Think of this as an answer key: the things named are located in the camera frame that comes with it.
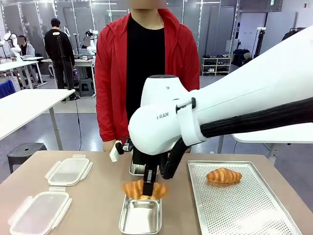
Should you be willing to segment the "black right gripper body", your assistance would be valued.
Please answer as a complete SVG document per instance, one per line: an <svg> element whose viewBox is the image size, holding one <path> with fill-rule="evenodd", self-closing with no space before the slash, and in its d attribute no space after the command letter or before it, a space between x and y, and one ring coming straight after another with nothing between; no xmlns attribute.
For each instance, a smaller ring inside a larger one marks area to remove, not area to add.
<svg viewBox="0 0 313 235"><path fill-rule="evenodd" d="M144 165L149 169L153 169L160 164L160 154L148 155L139 151L136 147L133 149L133 163L136 165Z"/></svg>

